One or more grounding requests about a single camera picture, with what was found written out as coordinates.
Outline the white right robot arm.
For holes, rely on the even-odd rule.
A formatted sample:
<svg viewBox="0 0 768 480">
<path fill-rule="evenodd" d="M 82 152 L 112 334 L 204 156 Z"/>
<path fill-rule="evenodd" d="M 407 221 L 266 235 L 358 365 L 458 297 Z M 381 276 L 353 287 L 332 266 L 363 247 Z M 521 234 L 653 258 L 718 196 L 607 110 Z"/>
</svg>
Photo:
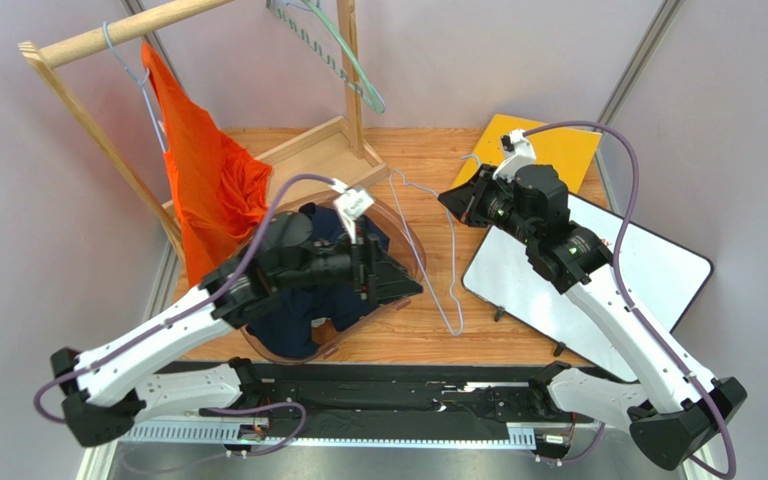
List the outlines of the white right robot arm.
<svg viewBox="0 0 768 480">
<path fill-rule="evenodd" d="M 727 436 L 745 388 L 733 377 L 715 377 L 645 318 L 618 278 L 616 255 L 571 219 L 568 187 L 553 167 L 527 165 L 505 176 L 484 165 L 438 199 L 460 223 L 494 227 L 520 242 L 533 270 L 590 318 L 635 374 L 622 384 L 553 362 L 529 381 L 538 416 L 573 413 L 626 429 L 665 470 Z"/>
</svg>

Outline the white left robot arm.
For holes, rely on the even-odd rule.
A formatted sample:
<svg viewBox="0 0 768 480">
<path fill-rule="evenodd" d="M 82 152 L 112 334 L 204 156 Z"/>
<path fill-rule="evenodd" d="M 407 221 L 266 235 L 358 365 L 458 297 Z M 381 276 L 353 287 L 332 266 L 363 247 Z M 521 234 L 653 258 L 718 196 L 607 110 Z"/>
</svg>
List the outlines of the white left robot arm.
<svg viewBox="0 0 768 480">
<path fill-rule="evenodd" d="M 166 367 L 236 330 L 275 337 L 318 318 L 345 326 L 420 294 L 421 284 L 389 246 L 368 219 L 350 236 L 327 207 L 277 214 L 259 244 L 226 260 L 161 314 L 103 346 L 54 353 L 65 424 L 80 445 L 95 447 L 154 417 L 253 407 L 254 373 L 246 361 L 185 374 Z"/>
</svg>

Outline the navy blue t shirt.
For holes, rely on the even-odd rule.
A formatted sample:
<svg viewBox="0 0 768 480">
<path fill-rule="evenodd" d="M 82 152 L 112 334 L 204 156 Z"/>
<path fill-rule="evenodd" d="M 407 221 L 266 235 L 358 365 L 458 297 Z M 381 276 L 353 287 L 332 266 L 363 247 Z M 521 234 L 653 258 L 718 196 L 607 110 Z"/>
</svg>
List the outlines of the navy blue t shirt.
<svg viewBox="0 0 768 480">
<path fill-rule="evenodd" d="M 310 219 L 315 240 L 334 242 L 344 231 L 330 207 L 308 202 L 298 212 Z M 296 288 L 282 291 L 277 308 L 250 322 L 244 331 L 274 355 L 303 359 L 319 348 L 313 339 L 314 320 L 330 320 L 342 332 L 377 308 L 355 294 L 351 283 Z"/>
</svg>

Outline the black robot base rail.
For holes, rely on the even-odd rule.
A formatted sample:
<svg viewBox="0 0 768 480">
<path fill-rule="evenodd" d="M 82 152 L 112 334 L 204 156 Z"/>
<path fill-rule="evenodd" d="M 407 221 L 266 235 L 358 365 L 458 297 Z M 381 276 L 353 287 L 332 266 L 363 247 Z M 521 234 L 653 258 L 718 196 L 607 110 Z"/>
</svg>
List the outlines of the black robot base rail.
<svg viewBox="0 0 768 480">
<path fill-rule="evenodd" d="M 535 366 L 251 363 L 247 417 L 212 412 L 136 426 L 131 439 L 222 445 L 535 449 L 569 443 L 582 414 L 542 411 Z"/>
</svg>

